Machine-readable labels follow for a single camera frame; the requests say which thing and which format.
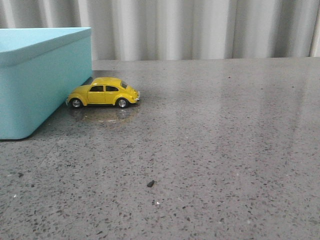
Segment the yellow toy beetle car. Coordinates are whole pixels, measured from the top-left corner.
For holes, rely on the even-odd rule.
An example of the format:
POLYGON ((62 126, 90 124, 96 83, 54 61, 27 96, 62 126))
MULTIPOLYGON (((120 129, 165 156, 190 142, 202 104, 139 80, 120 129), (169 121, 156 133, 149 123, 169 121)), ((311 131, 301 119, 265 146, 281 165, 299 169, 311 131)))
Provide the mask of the yellow toy beetle car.
POLYGON ((127 108, 140 100, 140 92, 116 77, 98 77, 75 88, 65 103, 73 108, 88 105, 112 105, 127 108))

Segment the light blue storage box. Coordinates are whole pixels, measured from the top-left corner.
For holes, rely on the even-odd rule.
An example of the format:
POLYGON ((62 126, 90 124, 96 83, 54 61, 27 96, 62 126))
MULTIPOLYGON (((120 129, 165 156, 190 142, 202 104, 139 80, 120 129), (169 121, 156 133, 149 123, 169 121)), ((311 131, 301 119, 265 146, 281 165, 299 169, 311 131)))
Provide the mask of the light blue storage box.
POLYGON ((89 27, 1 29, 1 139, 30 136, 91 75, 89 27))

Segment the small black debris piece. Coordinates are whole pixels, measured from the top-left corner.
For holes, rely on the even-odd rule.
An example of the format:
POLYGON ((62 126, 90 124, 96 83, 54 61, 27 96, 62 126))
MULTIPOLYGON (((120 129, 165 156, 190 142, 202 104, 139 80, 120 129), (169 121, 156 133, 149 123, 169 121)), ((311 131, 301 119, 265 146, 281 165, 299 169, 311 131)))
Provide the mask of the small black debris piece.
POLYGON ((155 180, 151 180, 146 186, 151 188, 155 184, 155 180))

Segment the white pleated curtain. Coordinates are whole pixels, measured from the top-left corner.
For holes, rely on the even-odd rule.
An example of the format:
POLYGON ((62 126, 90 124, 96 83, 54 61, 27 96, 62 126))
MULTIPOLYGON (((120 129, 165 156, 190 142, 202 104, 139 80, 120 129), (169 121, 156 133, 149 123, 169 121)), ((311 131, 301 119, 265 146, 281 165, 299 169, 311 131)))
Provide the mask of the white pleated curtain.
POLYGON ((93 60, 320 55, 317 0, 3 0, 0 26, 90 27, 93 60))

